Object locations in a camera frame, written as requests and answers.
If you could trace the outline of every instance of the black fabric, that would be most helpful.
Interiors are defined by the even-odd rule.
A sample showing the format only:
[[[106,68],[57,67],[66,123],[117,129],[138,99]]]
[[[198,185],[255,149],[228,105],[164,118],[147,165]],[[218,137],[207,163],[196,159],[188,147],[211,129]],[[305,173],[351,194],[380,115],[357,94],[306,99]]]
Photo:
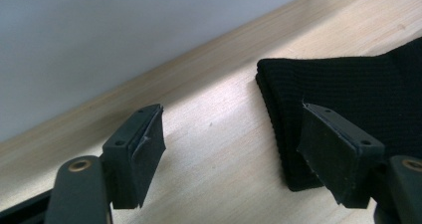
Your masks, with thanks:
[[[289,188],[321,186],[296,151],[303,103],[330,108],[386,146],[422,158],[422,38],[377,57],[264,59],[257,82]]]

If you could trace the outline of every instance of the light wood surface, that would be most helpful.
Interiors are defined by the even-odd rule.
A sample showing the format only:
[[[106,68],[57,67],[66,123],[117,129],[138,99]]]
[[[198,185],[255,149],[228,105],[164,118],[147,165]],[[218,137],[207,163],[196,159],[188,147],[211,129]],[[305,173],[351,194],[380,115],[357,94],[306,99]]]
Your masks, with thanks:
[[[286,187],[256,64],[387,52],[422,35],[421,8],[422,0],[297,0],[242,26],[2,142],[0,209],[51,188],[61,163],[99,155],[133,111],[161,103],[167,150],[143,208],[113,211],[115,223],[373,223],[373,201],[349,210],[325,188]]]

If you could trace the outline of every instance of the white wall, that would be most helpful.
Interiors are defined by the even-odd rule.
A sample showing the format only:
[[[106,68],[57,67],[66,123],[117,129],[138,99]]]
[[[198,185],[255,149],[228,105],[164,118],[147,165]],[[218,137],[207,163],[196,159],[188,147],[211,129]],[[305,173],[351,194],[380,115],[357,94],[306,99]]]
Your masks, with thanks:
[[[0,141],[292,0],[0,0]]]

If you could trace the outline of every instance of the wood grain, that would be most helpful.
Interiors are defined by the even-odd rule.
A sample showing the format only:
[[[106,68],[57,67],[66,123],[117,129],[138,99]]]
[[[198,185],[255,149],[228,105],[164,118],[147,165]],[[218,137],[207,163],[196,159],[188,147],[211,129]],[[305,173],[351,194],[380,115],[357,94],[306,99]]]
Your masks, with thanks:
[[[2,142],[0,209],[51,188],[61,163],[99,155],[133,111],[161,103],[167,150],[142,209],[113,211],[115,223],[373,223],[374,202],[349,210],[324,188],[286,187],[256,64],[387,52],[422,35],[421,7],[422,0],[281,7]]]

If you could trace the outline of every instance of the brass screw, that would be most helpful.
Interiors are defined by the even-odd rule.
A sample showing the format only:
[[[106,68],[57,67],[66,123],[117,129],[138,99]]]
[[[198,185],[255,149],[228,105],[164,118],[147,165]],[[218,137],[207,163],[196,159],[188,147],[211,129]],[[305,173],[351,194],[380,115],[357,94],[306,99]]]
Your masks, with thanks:
[[[71,165],[69,165],[69,170],[71,172],[79,172],[83,171],[91,166],[91,162],[86,159],[81,159],[73,162]]]
[[[422,172],[422,162],[421,161],[416,161],[416,160],[412,160],[412,159],[404,159],[402,161],[402,163],[407,168],[410,168],[410,169],[418,171],[418,172]]]

